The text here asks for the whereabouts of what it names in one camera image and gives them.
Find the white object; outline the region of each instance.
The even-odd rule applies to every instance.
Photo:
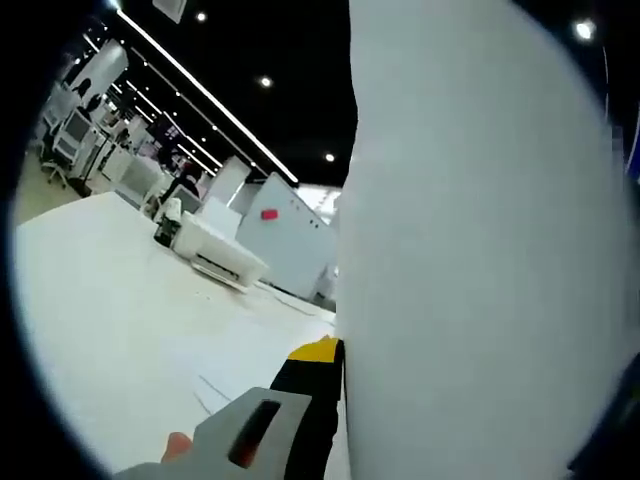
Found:
[[[113,150],[107,163],[102,169],[102,174],[111,180],[114,184],[118,184],[120,179],[124,175],[124,172],[129,168],[133,162],[133,155],[127,150],[116,144],[116,148]]]
[[[94,95],[102,95],[109,90],[125,69],[129,66],[127,51],[115,40],[109,40],[98,53],[78,73],[72,88],[77,87],[83,80],[89,78],[91,86],[84,96],[88,101]]]
[[[180,23],[187,0],[153,0],[153,6],[174,22]]]
[[[231,210],[216,197],[210,197],[197,213],[198,218],[227,238],[236,238],[242,215]]]
[[[182,202],[179,198],[173,197],[167,200],[165,215],[169,220],[180,221],[180,217],[182,217]]]
[[[278,217],[263,220],[264,210],[277,210]],[[335,231],[275,173],[256,194],[236,239],[269,265],[266,281],[305,299],[313,299],[336,258]]]
[[[238,302],[160,247],[155,228],[106,193],[26,222],[14,238],[33,365],[72,436],[108,473],[159,461],[170,432],[193,435],[208,416],[198,374],[233,398],[250,382],[265,386],[294,348],[333,331],[333,314],[307,306],[316,315],[304,315],[261,289]],[[247,345],[245,332],[263,341]],[[236,353],[218,354],[218,345]],[[215,365],[218,373],[205,371]]]
[[[55,83],[42,111],[42,118],[49,131],[60,125],[80,103],[77,93]]]
[[[92,124],[92,128],[87,133],[86,137],[82,141],[82,146],[78,152],[76,161],[73,164],[73,168],[69,173],[70,177],[82,178],[85,173],[85,169],[89,168],[88,163],[98,155],[100,147],[105,142],[105,137],[98,131]]]
[[[115,192],[134,208],[142,210],[164,182],[164,172],[153,159],[134,156],[115,184]]]
[[[242,292],[258,281],[268,266],[232,237],[185,212],[172,247],[197,270]]]
[[[356,480],[561,478],[640,345],[601,107],[533,19],[481,3],[350,2]]]
[[[238,157],[229,158],[211,181],[205,201],[210,197],[216,197],[225,205],[229,205],[244,185],[249,173],[251,168]]]
[[[82,149],[83,142],[91,129],[91,121],[84,117],[78,110],[74,110],[69,118],[60,128],[60,131],[53,140],[53,152],[64,158],[69,168],[65,168],[55,160],[42,164],[42,168],[51,168],[49,182],[58,175],[66,188],[67,171],[73,167]]]
[[[580,22],[574,23],[573,30],[578,39],[589,42],[593,40],[593,36],[596,32],[596,24],[589,19],[582,20]]]
[[[156,212],[156,215],[153,218],[154,222],[157,223],[160,221],[160,219],[162,218],[162,215],[164,214],[165,209],[167,208],[167,204],[169,203],[169,201],[174,199],[180,200],[181,208],[185,212],[194,213],[196,210],[200,208],[200,205],[201,205],[200,199],[198,197],[196,197],[193,193],[187,190],[183,185],[178,185],[173,190],[173,192],[171,192],[171,195],[169,196],[167,201],[164,202],[163,205],[160,205],[160,208],[158,208],[158,211]]]
[[[240,191],[233,197],[233,200],[229,204],[229,208],[240,215],[245,215],[249,211],[249,207],[253,203],[253,199],[256,197],[262,184],[258,183],[245,183]]]
[[[261,77],[260,85],[262,85],[265,88],[269,88],[271,87],[271,85],[273,85],[273,80],[271,80],[269,77]]]

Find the black slot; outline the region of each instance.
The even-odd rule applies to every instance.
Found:
[[[258,405],[231,447],[229,460],[242,468],[251,466],[260,442],[279,408],[280,404],[272,400],[265,400]]]

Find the person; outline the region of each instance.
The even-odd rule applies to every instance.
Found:
[[[173,172],[176,169],[176,165],[173,161],[173,155],[176,154],[178,148],[174,139],[169,139],[158,151],[158,163]]]
[[[180,176],[174,179],[173,182],[171,182],[171,185],[169,186],[167,191],[164,192],[164,195],[162,195],[162,197],[160,197],[160,204],[164,204],[164,202],[169,199],[173,191],[178,188],[178,185],[182,185],[196,197],[200,198],[200,193],[196,188],[196,184],[198,183],[198,180],[200,180],[201,176],[202,169],[198,165],[196,165],[195,163],[187,163],[184,166],[184,169],[182,170]]]
[[[88,120],[91,120],[91,113],[94,112],[99,106],[101,102],[101,95],[96,93],[91,99],[89,103],[87,103],[86,107],[80,106],[78,107],[78,111]]]
[[[87,93],[87,91],[91,88],[91,79],[90,78],[85,78],[83,81],[81,81],[77,87],[75,87],[74,89],[72,89],[72,92],[75,92],[78,94],[78,96],[80,98],[84,97]]]

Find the light strip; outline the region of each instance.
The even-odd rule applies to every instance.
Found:
[[[242,123],[240,123],[240,121],[229,110],[227,110],[227,108],[224,105],[222,105],[222,103],[220,103],[220,101],[216,97],[214,97],[213,94],[209,92],[209,90],[204,88],[204,86],[200,82],[198,82],[198,80],[196,80],[195,77],[191,75],[191,73],[189,73],[189,71],[186,68],[180,65],[175,58],[173,58],[164,48],[162,48],[160,44],[151,37],[151,35],[149,35],[137,23],[131,20],[122,10],[119,9],[117,13],[120,18],[122,18],[125,22],[127,22],[131,26],[131,28],[133,28],[136,32],[142,35],[142,37],[147,42],[149,42],[156,50],[158,50],[158,52],[160,52],[160,54],[162,54],[163,57],[165,57],[175,68],[177,68],[178,71],[182,73],[182,75],[184,75],[187,78],[187,80],[189,80],[193,84],[193,86],[195,86],[198,90],[200,90],[200,92],[205,97],[207,97],[207,99],[211,103],[213,103],[229,120],[231,120],[231,122],[236,127],[238,127],[238,129],[240,129],[240,131],[244,133],[249,138],[249,140],[251,140],[262,151],[262,153],[264,153],[273,163],[275,163],[276,166],[280,168],[280,170],[282,170],[282,172],[287,177],[289,177],[289,179],[291,179],[291,181],[295,183],[298,182],[298,178],[293,173],[291,173],[289,169],[285,167],[283,163],[280,160],[278,160],[278,158],[273,153],[271,153],[271,151],[267,147],[265,147],[255,137],[255,135],[249,131],[247,127],[245,127]]]
[[[87,43],[91,45],[91,48],[93,48],[96,52],[100,51],[100,49],[96,47],[96,44],[91,41],[91,39],[87,36],[86,33],[82,34],[82,38],[84,38],[87,41]]]
[[[133,89],[133,91],[134,91],[134,92],[136,92],[138,95],[140,95],[140,96],[143,98],[143,100],[145,100],[149,105],[151,105],[151,108],[153,108],[156,112],[158,112],[158,115],[162,115],[162,111],[161,111],[158,107],[156,107],[156,106],[151,102],[151,100],[149,100],[149,99],[145,96],[145,94],[144,94],[144,93],[142,93],[139,89],[137,89],[137,88],[133,85],[133,83],[131,83],[129,80],[125,80],[125,81],[127,82],[127,85],[129,85],[129,86]]]
[[[204,148],[202,148],[202,147],[200,146],[200,144],[199,144],[198,142],[196,142],[193,138],[191,138],[189,135],[187,135],[186,133],[184,133],[184,131],[180,128],[180,125],[178,125],[178,124],[176,123],[176,121],[175,121],[173,118],[171,118],[171,115],[169,115],[167,112],[162,112],[162,113],[164,113],[164,115],[169,119],[169,121],[170,121],[171,123],[173,123],[173,126],[174,126],[174,127],[176,127],[176,128],[178,129],[178,131],[180,132],[180,134],[181,134],[184,138],[186,138],[186,139],[187,139],[187,140],[189,140],[191,143],[193,143],[196,147],[198,147],[198,149],[199,149],[202,153],[204,153],[207,157],[209,157],[209,159],[210,159],[213,163],[215,163],[215,164],[216,164],[216,165],[218,165],[219,167],[221,167],[221,166],[222,166],[222,164],[221,164],[218,160],[216,160],[216,159],[214,158],[214,156],[213,156],[213,155],[211,155],[211,154],[210,154],[209,152],[207,152]]]
[[[200,160],[198,160],[196,157],[194,157],[193,154],[189,150],[187,150],[186,148],[184,148],[180,144],[178,144],[178,148],[180,150],[182,150],[184,153],[186,153],[190,158],[192,158],[196,163],[198,163],[198,165],[200,165],[202,168],[204,168],[211,175],[213,175],[214,177],[216,176],[216,174],[214,172],[212,172],[209,167],[207,167],[204,163],[202,163]]]
[[[169,121],[173,123],[173,126],[178,129],[178,131],[180,132],[180,135],[182,135],[183,137],[186,137],[186,135],[184,134],[180,126],[176,123],[176,121],[173,118],[171,118],[171,115],[169,115],[167,112],[162,112],[162,113],[164,113],[165,116],[169,119]]]
[[[158,75],[162,80],[164,80],[164,82],[165,82],[167,85],[169,85],[169,87],[171,87],[173,90],[176,90],[176,91],[178,90],[178,89],[176,88],[176,86],[175,86],[173,83],[171,83],[171,82],[169,81],[169,79],[167,79],[167,77],[165,77],[164,75],[162,75],[162,73],[161,73],[161,72],[160,72],[156,67],[154,67],[154,66],[153,66],[153,65],[151,65],[149,62],[147,62],[147,61],[146,61],[146,59],[142,56],[142,54],[141,54],[138,50],[136,50],[135,48],[132,48],[131,50],[133,50],[133,53],[135,53],[136,55],[138,55],[138,57],[140,57],[140,59],[141,59],[143,62],[145,62],[145,63],[147,64],[147,67],[148,67],[148,68],[150,68],[151,70],[153,70],[153,71],[155,72],[155,74],[156,74],[156,75]],[[189,100],[185,95],[181,95],[181,98],[182,98],[182,100],[184,100],[184,101],[187,103],[187,105],[189,105],[191,108],[193,108],[193,109],[194,109],[194,110],[195,110],[195,111],[196,111],[196,112],[197,112],[197,113],[198,113],[198,114],[203,118],[203,120],[209,124],[209,126],[211,126],[212,128],[213,128],[213,127],[215,127],[215,131],[216,131],[218,134],[222,135],[222,137],[223,137],[223,138],[224,138],[228,143],[230,143],[230,144],[231,144],[231,146],[233,146],[233,147],[234,147],[234,148],[235,148],[239,153],[241,153],[241,154],[242,154],[242,155],[243,155],[247,160],[249,160],[249,163],[255,163],[255,162],[253,161],[253,159],[252,159],[252,158],[251,158],[251,157],[250,157],[250,156],[249,156],[249,155],[248,155],[244,150],[242,150],[238,145],[236,145],[236,144],[235,144],[235,142],[233,142],[229,137],[227,137],[227,136],[225,135],[225,133],[224,133],[222,130],[220,130],[218,127],[216,127],[216,126],[215,126],[215,124],[214,124],[211,120],[209,120],[209,117],[207,117],[204,113],[202,113],[202,111],[201,111],[198,107],[196,107],[196,106],[191,102],[191,100]],[[268,175],[264,170],[262,170],[259,166],[257,166],[257,165],[256,165],[254,168],[256,168],[258,171],[260,171],[260,173],[262,173],[265,177],[268,177],[268,176],[269,176],[269,175]]]
[[[196,147],[198,147],[198,150],[200,150],[202,153],[204,153],[207,157],[209,157],[209,159],[215,163],[216,165],[218,165],[219,167],[222,166],[222,164],[216,160],[215,158],[213,158],[213,155],[211,155],[209,152],[207,152],[204,148],[202,148],[200,146],[200,144],[198,142],[196,142],[193,138],[191,138],[190,136],[187,135],[187,140],[189,140],[191,143],[193,143]]]
[[[228,207],[229,205],[231,205],[231,202],[233,202],[233,201],[236,199],[236,197],[237,197],[237,196],[238,196],[238,194],[240,193],[240,190],[242,190],[242,187],[244,187],[244,184],[245,184],[245,182],[244,182],[244,180],[243,180],[243,181],[242,181],[242,183],[238,186],[238,188],[236,188],[236,191],[235,191],[235,192],[233,192],[233,195],[231,195],[231,198],[230,198],[230,199],[229,199],[229,201],[227,202],[227,207]]]
[[[136,107],[136,110],[138,110],[138,111],[142,114],[142,116],[143,116],[144,118],[146,118],[147,120],[149,120],[149,123],[153,123],[153,120],[151,119],[151,117],[150,117],[149,115],[147,115],[146,113],[144,113],[144,112],[142,111],[142,109],[141,109],[139,106],[134,105],[134,107]]]

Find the yellow and black tool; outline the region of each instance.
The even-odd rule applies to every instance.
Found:
[[[270,389],[252,388],[196,428],[193,445],[118,480],[322,479],[338,427],[344,344],[324,337],[295,350]]]

